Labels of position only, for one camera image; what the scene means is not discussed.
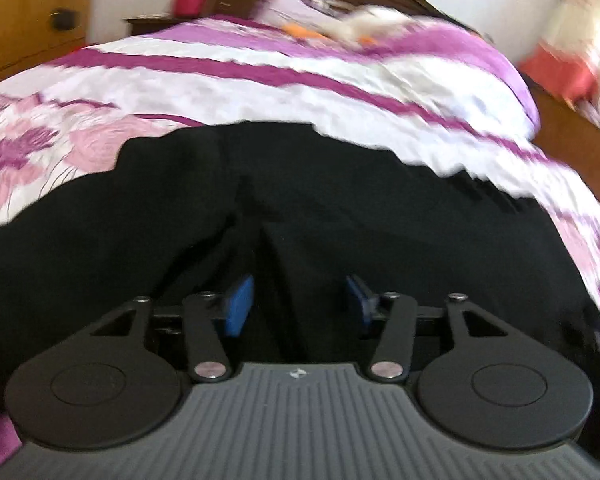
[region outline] logo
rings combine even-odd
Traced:
[[[302,379],[307,374],[308,373],[302,370],[302,368],[296,368],[295,370],[291,370],[289,372],[289,375],[292,376],[294,379]]]

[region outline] blue pad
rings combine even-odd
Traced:
[[[253,276],[235,286],[224,298],[224,335],[238,337],[253,304]]]
[[[347,276],[347,303],[350,312],[360,316],[363,329],[367,329],[378,308],[378,297],[370,290],[363,290],[355,277]]]

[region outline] round disc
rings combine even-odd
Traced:
[[[535,342],[476,341],[439,357],[418,378],[420,404],[440,428],[509,450],[550,446],[581,428],[593,395],[578,367]]]
[[[179,397],[173,367],[123,338],[54,347],[18,368],[5,391],[21,432],[75,450],[115,446],[148,433]]]

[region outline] blue foam pad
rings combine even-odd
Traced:
[[[369,298],[350,276],[347,276],[347,291],[349,293],[349,307],[362,317],[364,326],[371,325],[374,308],[370,304]]]
[[[247,316],[253,304],[253,276],[248,276],[235,290],[225,299],[224,310],[224,335],[238,337],[247,321]]]

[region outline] bedspread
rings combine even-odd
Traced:
[[[110,170],[128,139],[241,120],[313,123],[440,176],[465,169],[534,197],[600,309],[600,204],[531,144],[538,111],[504,56],[429,18],[350,52],[216,16],[14,76],[0,83],[0,224],[63,182]]]

